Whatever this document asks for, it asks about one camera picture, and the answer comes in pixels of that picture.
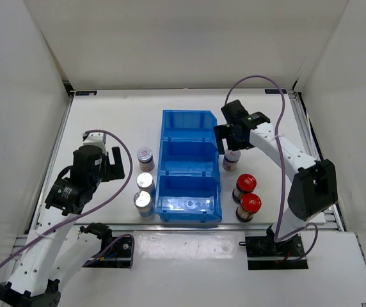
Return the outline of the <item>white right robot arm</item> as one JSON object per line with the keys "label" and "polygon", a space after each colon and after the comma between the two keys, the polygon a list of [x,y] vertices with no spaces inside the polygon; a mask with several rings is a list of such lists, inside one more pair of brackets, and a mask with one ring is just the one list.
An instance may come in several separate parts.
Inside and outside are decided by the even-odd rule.
{"label": "white right robot arm", "polygon": [[224,148],[258,148],[280,167],[282,180],[291,182],[289,190],[281,188],[278,219],[267,229],[260,245],[262,250],[279,256],[314,217],[337,201],[335,165],[302,152],[280,135],[278,123],[272,124],[261,112],[225,112],[223,116],[227,122],[214,128],[219,152]]}

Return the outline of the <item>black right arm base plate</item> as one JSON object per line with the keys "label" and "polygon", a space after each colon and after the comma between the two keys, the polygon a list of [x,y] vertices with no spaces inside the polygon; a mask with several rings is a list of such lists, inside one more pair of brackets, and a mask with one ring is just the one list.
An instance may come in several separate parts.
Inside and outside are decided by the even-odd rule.
{"label": "black right arm base plate", "polygon": [[300,235],[274,243],[268,236],[248,236],[238,245],[246,249],[249,271],[307,270],[308,264]]}

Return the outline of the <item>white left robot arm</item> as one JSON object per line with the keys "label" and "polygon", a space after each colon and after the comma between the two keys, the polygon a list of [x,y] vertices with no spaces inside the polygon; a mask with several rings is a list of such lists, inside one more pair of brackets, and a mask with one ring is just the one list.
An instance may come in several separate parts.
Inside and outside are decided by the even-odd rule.
{"label": "white left robot arm", "polygon": [[45,199],[42,220],[34,239],[14,252],[20,256],[17,270],[0,283],[0,301],[10,306],[57,306],[68,281],[84,266],[111,255],[130,235],[113,236],[109,226],[91,223],[80,228],[76,242],[62,255],[59,251],[71,227],[86,215],[84,207],[103,182],[126,179],[119,147],[114,161],[103,141],[84,142],[73,153],[73,163],[58,175]]}

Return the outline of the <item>red-lid sauce jar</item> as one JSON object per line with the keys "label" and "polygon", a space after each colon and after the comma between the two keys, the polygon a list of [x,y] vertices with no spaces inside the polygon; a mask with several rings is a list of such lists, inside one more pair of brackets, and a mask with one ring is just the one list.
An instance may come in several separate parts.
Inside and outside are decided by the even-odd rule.
{"label": "red-lid sauce jar", "polygon": [[236,209],[236,217],[241,222],[250,222],[262,206],[261,199],[254,193],[245,194]]}
{"label": "red-lid sauce jar", "polygon": [[240,203],[245,194],[252,193],[257,187],[257,180],[251,174],[240,175],[235,183],[232,191],[232,198],[236,203]]}

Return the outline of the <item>silver-lid bottle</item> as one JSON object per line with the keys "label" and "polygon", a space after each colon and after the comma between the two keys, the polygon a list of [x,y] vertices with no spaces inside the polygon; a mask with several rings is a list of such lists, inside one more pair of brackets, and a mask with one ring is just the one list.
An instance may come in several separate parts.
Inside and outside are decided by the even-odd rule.
{"label": "silver-lid bottle", "polygon": [[140,191],[146,191],[149,194],[155,193],[154,178],[150,173],[140,173],[136,179],[136,183]]}
{"label": "silver-lid bottle", "polygon": [[148,192],[137,192],[134,195],[133,202],[141,217],[150,217],[154,214],[152,197]]}

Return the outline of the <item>white-lid jar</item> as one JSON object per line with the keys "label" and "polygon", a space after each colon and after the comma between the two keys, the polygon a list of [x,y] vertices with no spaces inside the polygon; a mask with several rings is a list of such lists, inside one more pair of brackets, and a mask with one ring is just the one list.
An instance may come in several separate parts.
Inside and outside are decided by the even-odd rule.
{"label": "white-lid jar", "polygon": [[226,171],[235,171],[237,169],[237,164],[240,160],[241,152],[239,150],[233,151],[226,149],[223,157],[222,167]]}
{"label": "white-lid jar", "polygon": [[151,149],[142,147],[137,152],[137,158],[141,170],[145,172],[152,171],[155,167],[154,157]]}

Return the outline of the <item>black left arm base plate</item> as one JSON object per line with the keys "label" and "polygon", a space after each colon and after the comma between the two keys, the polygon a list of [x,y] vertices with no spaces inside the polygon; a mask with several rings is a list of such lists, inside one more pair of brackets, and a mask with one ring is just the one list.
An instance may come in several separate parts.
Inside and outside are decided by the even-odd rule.
{"label": "black left arm base plate", "polygon": [[103,269],[131,269],[134,260],[135,240],[131,234],[120,236],[111,249],[106,251],[100,258],[87,261],[85,268]]}

